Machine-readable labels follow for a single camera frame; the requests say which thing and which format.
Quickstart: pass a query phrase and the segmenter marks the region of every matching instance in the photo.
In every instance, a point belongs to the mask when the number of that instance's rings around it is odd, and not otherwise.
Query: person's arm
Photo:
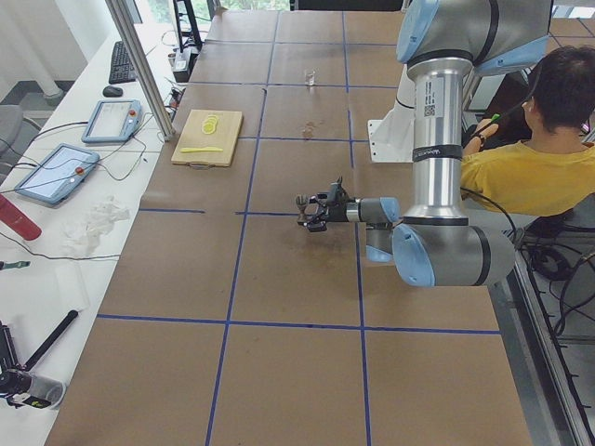
[[[477,128],[481,129],[486,125],[492,122],[491,119],[482,119],[479,124],[477,124]],[[479,136],[471,138],[471,141],[465,146],[463,149],[463,156],[472,155],[473,153],[477,153],[483,147],[485,140],[491,137],[498,129],[498,124],[492,123],[488,127],[486,127]]]

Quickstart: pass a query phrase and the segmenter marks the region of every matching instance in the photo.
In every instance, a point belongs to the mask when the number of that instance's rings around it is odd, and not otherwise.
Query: yellow knife
[[[197,151],[223,151],[221,147],[206,146],[206,147],[184,147],[180,150],[182,153],[195,153]]]

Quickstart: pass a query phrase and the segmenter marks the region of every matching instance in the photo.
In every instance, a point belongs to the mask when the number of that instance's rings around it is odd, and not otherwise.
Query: white desk
[[[171,84],[165,78],[173,79],[166,58],[169,48],[161,42],[165,31],[166,28],[163,26],[138,27],[145,53],[154,48],[148,59],[162,98],[167,96],[171,88]],[[107,85],[112,47],[118,39],[119,36],[113,35],[106,40],[44,129],[86,121],[89,118],[97,101],[104,99],[101,91]],[[123,98],[137,98],[141,101],[143,113],[151,111],[138,82],[119,86],[124,89]],[[83,130],[84,127],[79,125],[50,132],[37,139],[25,154],[39,162],[61,142],[85,147],[80,139]],[[106,256],[122,252],[139,209],[140,196],[147,186],[162,148],[162,137],[154,119],[138,132],[137,139],[146,144],[144,153],[143,145],[131,140],[103,162],[114,176],[123,177],[142,153],[139,164],[123,181],[114,181],[98,166],[71,197],[55,208],[44,207],[15,192],[6,194],[6,197],[43,231],[39,239],[27,243],[34,252],[63,256],[64,225],[82,221],[86,212],[95,204],[104,202],[109,196],[115,197],[122,206],[129,209],[130,218],[115,222],[112,231],[101,236],[99,247],[91,255]],[[98,151],[99,155],[104,157],[118,146],[87,147]],[[29,170],[23,167],[15,168],[0,187],[0,191],[13,189]],[[0,224],[0,231],[20,240],[17,234],[3,224]],[[37,374],[69,383],[112,277],[117,258],[78,262],[46,260],[30,256],[16,244],[1,238],[0,260],[32,262],[31,266],[25,269],[0,271],[0,320],[10,327],[21,362],[29,359],[70,309],[87,306],[33,369]],[[70,284],[68,289],[75,288],[80,290],[80,293],[61,295],[60,283],[64,282]],[[27,406],[15,410],[8,407],[4,401],[0,401],[0,432],[3,444],[44,444],[57,414],[58,411],[38,410]]]

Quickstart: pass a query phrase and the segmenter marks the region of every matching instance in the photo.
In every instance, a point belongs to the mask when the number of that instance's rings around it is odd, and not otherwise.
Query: yellow shirt
[[[465,156],[461,186],[475,190],[507,212],[554,216],[595,192],[595,147],[579,153],[542,153],[522,142]],[[497,208],[473,195],[487,209]]]

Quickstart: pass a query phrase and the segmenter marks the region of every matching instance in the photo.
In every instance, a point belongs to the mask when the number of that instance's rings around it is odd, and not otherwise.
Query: red cylinder
[[[25,240],[35,240],[41,235],[41,229],[1,193],[0,221],[6,223]]]

